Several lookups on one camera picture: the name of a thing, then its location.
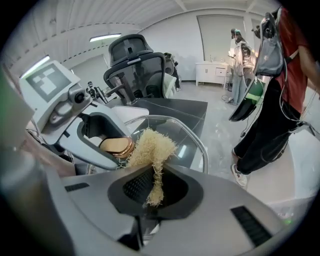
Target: black grille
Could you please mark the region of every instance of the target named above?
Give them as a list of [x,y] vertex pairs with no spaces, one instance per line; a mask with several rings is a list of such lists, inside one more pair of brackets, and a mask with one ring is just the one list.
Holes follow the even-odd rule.
[[130,199],[144,204],[154,186],[154,170],[150,168],[123,186],[124,194]]
[[231,212],[256,247],[272,237],[244,206],[233,208]]
[[77,184],[65,186],[64,188],[67,192],[71,192],[71,191],[75,191],[75,190],[84,189],[86,187],[89,187],[89,184],[83,182],[83,183],[77,183]]

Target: black rubber insert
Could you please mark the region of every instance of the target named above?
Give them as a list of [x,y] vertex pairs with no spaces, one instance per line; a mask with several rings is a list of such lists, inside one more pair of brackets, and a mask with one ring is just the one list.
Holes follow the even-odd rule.
[[69,186],[65,186],[65,190],[69,193],[71,191],[75,191],[75,190],[80,190],[80,189],[84,189],[86,187],[89,187],[88,183],[82,182],[82,183],[77,183],[77,184],[73,184],[73,185],[69,185]]
[[231,209],[231,212],[238,220],[255,247],[258,247],[272,237],[271,234],[251,214],[251,212],[247,210],[246,207],[240,206],[233,208]]
[[192,177],[164,166],[164,199],[158,207],[146,204],[154,184],[152,166],[141,168],[116,180],[108,189],[108,198],[119,213],[157,220],[182,219],[191,214],[203,199],[203,188]]

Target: chair headrest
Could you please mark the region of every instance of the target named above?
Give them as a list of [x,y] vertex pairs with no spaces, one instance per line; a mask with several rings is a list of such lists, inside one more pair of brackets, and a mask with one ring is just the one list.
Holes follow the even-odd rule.
[[138,59],[140,55],[153,53],[141,34],[128,34],[113,41],[109,46],[110,66]]

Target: white wall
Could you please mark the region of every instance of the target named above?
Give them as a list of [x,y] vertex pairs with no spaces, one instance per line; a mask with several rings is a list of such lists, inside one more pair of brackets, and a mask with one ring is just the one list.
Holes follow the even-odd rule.
[[87,88],[88,82],[91,81],[94,87],[100,87],[101,90],[107,87],[104,81],[104,74],[108,70],[108,66],[103,55],[98,55],[72,67],[75,75],[80,80],[80,85]]
[[[204,60],[202,38],[197,19],[197,16],[203,15],[244,17],[246,13],[234,9],[190,11],[162,20],[140,32],[155,52],[169,52],[175,56],[179,62],[177,70],[182,80],[196,80],[195,63]],[[248,23],[245,24],[246,34],[251,31],[251,19],[260,20],[262,16],[250,14],[250,18],[245,19],[245,22]]]
[[204,60],[230,62],[231,29],[238,29],[246,38],[244,18],[230,15],[204,15],[198,16],[202,36]]

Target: black office chair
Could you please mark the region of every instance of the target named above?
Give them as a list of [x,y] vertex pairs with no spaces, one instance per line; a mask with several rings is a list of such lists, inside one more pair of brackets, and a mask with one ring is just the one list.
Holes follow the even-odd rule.
[[[136,98],[164,98],[165,56],[153,52],[140,34],[129,34],[115,40],[109,46],[110,66],[103,76],[111,88],[128,82]],[[124,89],[116,93],[124,99]]]

